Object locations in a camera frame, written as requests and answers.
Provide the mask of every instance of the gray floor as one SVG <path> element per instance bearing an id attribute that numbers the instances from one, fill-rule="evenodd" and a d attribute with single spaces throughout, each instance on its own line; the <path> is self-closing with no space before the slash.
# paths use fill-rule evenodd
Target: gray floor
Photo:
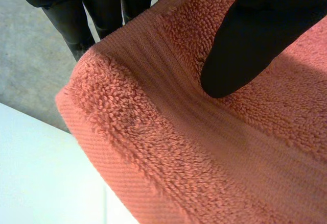
<path id="1" fill-rule="evenodd" d="M 0 103 L 68 131 L 54 99 L 75 64 L 41 9 L 25 0 L 0 1 Z"/>

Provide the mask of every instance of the towel fold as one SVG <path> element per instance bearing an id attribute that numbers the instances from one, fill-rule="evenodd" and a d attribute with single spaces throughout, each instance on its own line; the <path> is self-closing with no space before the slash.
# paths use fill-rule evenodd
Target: towel fold
<path id="1" fill-rule="evenodd" d="M 57 96 L 140 223 L 327 222 L 327 18 L 213 99 L 200 72 L 233 1 L 160 0 L 93 46 Z"/>

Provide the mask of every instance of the person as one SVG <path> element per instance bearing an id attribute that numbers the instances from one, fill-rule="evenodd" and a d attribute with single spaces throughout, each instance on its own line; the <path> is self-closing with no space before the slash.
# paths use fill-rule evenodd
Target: person
<path id="1" fill-rule="evenodd" d="M 87 24 L 84 6 L 90 13 L 100 39 L 132 20 L 151 6 L 151 0 L 26 0 L 42 8 L 62 35 L 76 61 L 95 40 Z"/>
<path id="2" fill-rule="evenodd" d="M 214 98 L 235 92 L 326 15 L 327 0 L 236 0 L 205 61 L 202 88 Z"/>

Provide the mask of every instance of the white table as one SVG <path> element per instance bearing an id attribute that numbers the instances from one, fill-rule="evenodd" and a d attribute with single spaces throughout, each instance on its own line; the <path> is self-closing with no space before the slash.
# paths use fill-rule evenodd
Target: white table
<path id="1" fill-rule="evenodd" d="M 1 224 L 137 224 L 75 138 L 0 104 Z"/>

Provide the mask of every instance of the black glove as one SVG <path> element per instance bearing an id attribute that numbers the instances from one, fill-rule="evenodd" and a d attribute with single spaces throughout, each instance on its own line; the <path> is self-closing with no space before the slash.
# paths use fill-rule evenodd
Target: black glove
<path id="1" fill-rule="evenodd" d="M 240 89 L 326 15 L 327 0 L 236 0 L 203 67 L 204 91 L 220 98 Z"/>

